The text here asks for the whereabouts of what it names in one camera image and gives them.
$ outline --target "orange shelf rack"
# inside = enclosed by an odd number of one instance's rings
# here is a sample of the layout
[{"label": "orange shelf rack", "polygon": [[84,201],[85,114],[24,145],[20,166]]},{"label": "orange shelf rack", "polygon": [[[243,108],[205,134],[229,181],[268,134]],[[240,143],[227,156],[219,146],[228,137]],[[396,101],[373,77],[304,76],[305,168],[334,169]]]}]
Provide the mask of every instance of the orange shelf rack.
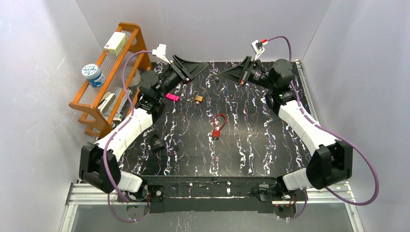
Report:
[{"label": "orange shelf rack", "polygon": [[[75,110],[83,112],[78,122],[87,125],[85,133],[90,136],[102,138],[113,130],[111,123],[120,105],[126,100],[125,92],[122,88],[122,69],[126,60],[138,51],[146,50],[141,28],[137,24],[120,23],[116,30],[127,35],[127,42],[118,56],[102,52],[96,64],[105,75],[105,83],[101,87],[94,88],[86,81],[74,97],[69,106]],[[150,70],[151,61],[147,53],[142,53],[131,59],[126,67],[125,84],[128,87],[137,69]],[[116,99],[104,114],[97,109],[106,92],[115,93]],[[138,92],[135,94],[133,103],[136,104]]]}]

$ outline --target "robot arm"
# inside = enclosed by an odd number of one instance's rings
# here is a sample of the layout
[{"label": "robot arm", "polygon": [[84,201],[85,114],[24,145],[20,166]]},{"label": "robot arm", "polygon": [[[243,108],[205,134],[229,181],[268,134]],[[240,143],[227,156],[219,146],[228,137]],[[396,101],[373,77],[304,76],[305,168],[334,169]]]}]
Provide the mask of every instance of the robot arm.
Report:
[{"label": "robot arm", "polygon": [[128,115],[114,130],[95,144],[87,143],[81,149],[80,179],[105,193],[114,190],[103,164],[103,151],[108,144],[107,163],[118,188],[135,193],[137,198],[146,196],[144,179],[121,171],[118,161],[128,146],[161,116],[165,108],[162,99],[166,94],[181,82],[191,82],[208,65],[206,62],[191,62],[177,56],[173,56],[174,60],[171,61],[165,56],[160,58],[167,63],[162,73],[157,74],[153,70],[148,70],[142,74],[139,101],[133,114]]},{"label": "robot arm", "polygon": [[289,87],[294,79],[292,69],[289,61],[278,59],[267,72],[260,60],[254,61],[247,56],[239,65],[218,74],[218,77],[240,86],[251,82],[266,88],[268,107],[292,127],[312,156],[306,168],[278,177],[277,183],[272,185],[277,196],[300,188],[322,189],[351,177],[352,147],[315,127],[319,123],[306,110],[303,110],[304,114],[300,111],[295,94]]}]

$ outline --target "black table surface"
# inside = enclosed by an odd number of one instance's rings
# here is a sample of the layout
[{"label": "black table surface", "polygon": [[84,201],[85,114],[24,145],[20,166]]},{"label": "black table surface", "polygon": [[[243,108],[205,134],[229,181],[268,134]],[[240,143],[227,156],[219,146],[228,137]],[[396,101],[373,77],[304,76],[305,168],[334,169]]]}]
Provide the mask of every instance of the black table surface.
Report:
[{"label": "black table surface", "polygon": [[[141,175],[276,177],[306,167],[310,160],[307,147],[267,107],[266,90],[252,83],[240,87],[225,80],[215,82],[219,72],[237,64],[210,62],[194,81],[178,85],[171,93],[180,100],[165,100],[162,116],[129,146],[120,168]],[[263,63],[268,70],[272,64]],[[153,65],[161,71],[160,63]],[[296,66],[293,72],[301,102],[309,110]],[[197,93],[204,97],[199,105],[192,101]],[[212,140],[216,114],[225,114],[227,122],[220,139]],[[217,126],[222,122],[219,117]],[[162,137],[164,150],[152,152],[152,133]]]}]

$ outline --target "jar lid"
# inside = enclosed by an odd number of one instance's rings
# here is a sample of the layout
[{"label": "jar lid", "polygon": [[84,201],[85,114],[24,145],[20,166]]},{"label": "jar lid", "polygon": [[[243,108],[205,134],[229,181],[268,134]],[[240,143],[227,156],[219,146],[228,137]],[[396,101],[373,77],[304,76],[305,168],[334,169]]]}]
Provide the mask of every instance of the jar lid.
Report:
[{"label": "jar lid", "polygon": [[84,77],[92,78],[100,74],[100,69],[96,64],[88,64],[83,67],[81,73]]}]

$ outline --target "white wall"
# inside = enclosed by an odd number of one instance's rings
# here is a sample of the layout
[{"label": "white wall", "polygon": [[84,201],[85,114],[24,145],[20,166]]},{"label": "white wall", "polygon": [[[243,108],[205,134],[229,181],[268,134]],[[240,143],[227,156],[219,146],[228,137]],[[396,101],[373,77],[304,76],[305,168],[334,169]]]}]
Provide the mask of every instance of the white wall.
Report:
[{"label": "white wall", "polygon": [[[330,0],[77,0],[103,47],[121,21],[139,24],[147,48],[198,61],[242,61],[250,43],[286,35],[302,58]],[[266,46],[262,60],[288,56],[284,40]]]},{"label": "white wall", "polygon": [[[319,119],[359,145],[376,166],[380,194],[358,207],[366,231],[409,231],[410,2],[335,1],[303,58]],[[354,157],[357,201],[373,193]]]},{"label": "white wall", "polygon": [[102,50],[74,0],[2,0],[0,51],[0,228],[58,231],[87,141],[68,103]]}]

